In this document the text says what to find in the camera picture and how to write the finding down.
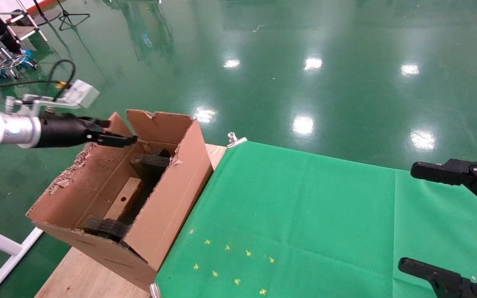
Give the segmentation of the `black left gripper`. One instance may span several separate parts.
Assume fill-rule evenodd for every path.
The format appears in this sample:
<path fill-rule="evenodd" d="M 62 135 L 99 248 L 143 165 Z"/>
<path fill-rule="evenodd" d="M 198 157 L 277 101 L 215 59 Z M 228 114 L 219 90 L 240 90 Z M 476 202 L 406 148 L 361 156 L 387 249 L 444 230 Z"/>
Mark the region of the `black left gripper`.
<path fill-rule="evenodd" d="M 109 131 L 111 120 L 77 117 L 71 113 L 43 113 L 39 116 L 40 138 L 36 148 L 75 147 L 92 142 L 103 147 L 130 147 L 138 141 L 137 135 L 124 136 Z"/>

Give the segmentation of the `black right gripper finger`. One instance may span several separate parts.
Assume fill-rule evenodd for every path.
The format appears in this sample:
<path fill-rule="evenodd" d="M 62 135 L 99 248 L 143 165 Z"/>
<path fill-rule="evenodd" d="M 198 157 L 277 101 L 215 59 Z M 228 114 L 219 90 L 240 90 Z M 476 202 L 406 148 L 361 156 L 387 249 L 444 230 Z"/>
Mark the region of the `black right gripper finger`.
<path fill-rule="evenodd" d="M 438 298 L 477 298 L 477 282 L 459 273 L 411 258 L 401 258 L 398 268 L 403 273 L 426 280 Z"/>
<path fill-rule="evenodd" d="M 444 164 L 415 162 L 412 177 L 447 185 L 463 185 L 477 196 L 477 161 L 450 159 Z"/>

